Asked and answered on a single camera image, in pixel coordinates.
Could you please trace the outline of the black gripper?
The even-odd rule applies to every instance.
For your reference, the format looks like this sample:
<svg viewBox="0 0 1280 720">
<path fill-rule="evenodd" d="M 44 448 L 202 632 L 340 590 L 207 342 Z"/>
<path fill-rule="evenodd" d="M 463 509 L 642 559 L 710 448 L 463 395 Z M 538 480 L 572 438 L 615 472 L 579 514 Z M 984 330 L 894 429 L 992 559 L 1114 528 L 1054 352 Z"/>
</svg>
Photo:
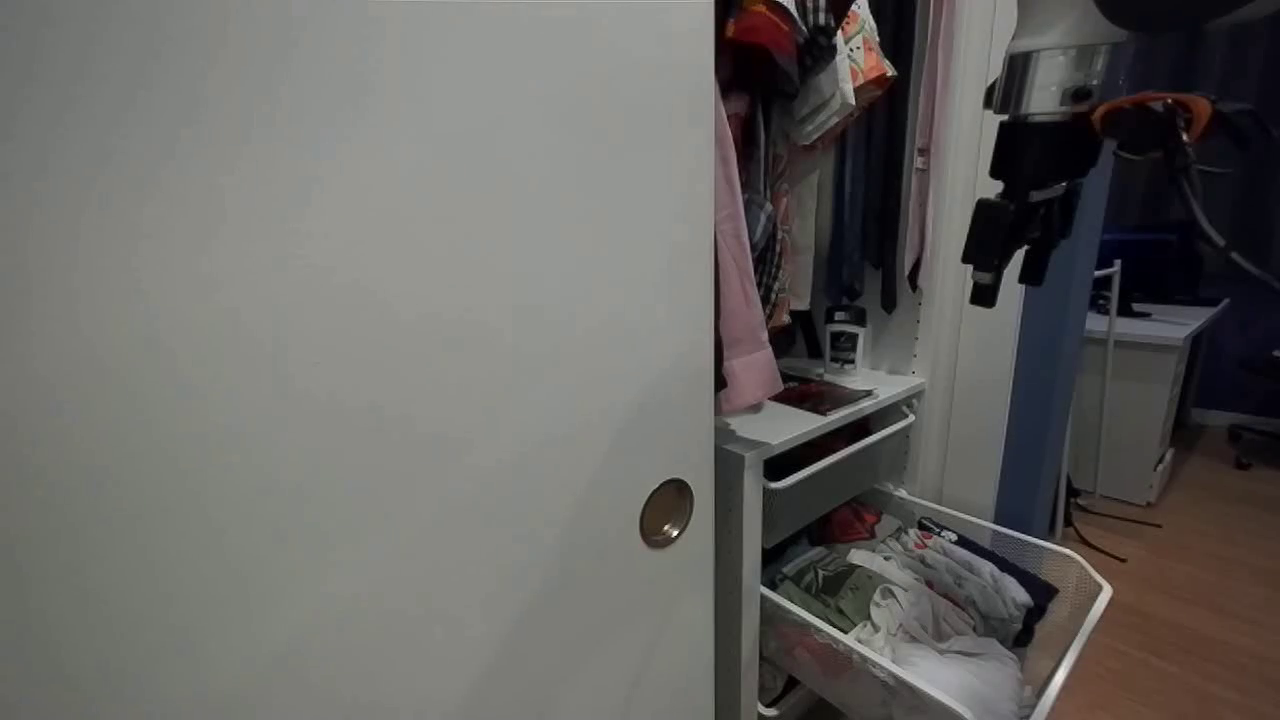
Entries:
<svg viewBox="0 0 1280 720">
<path fill-rule="evenodd" d="M 1013 228 L 1022 223 L 1020 278 L 1040 288 L 1054 244 L 1071 232 L 1080 180 L 1099 157 L 1099 132 L 1088 114 L 1026 119 L 1013 114 L 997 132 L 988 176 L 1001 182 L 971 206 L 965 263 L 966 299 L 992 307 L 1013 258 Z"/>
</svg>

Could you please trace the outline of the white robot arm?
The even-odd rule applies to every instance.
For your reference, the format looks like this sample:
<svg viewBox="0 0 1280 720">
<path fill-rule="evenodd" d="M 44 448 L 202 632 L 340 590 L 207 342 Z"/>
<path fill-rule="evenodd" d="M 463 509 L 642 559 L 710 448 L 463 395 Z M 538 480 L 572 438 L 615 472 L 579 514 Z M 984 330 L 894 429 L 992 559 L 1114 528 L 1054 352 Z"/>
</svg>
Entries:
<svg viewBox="0 0 1280 720">
<path fill-rule="evenodd" d="M 1157 157 L 1204 244 L 1251 278 L 1276 285 L 1230 246 L 1201 200 L 1194 145 L 1220 109 L 1194 91 L 1103 91 L 1125 39 L 1216 33 L 1276 10 L 1280 0 L 1015 0 L 1003 63 L 984 91 L 997 114 L 988 165 L 997 191 L 981 194 L 966 220 L 961 250 L 966 299 L 992 307 L 1013 254 L 1022 254 L 1026 288 L 1048 278 L 1054 246 L 1071 234 L 1083 180 L 1108 145 Z"/>
</svg>

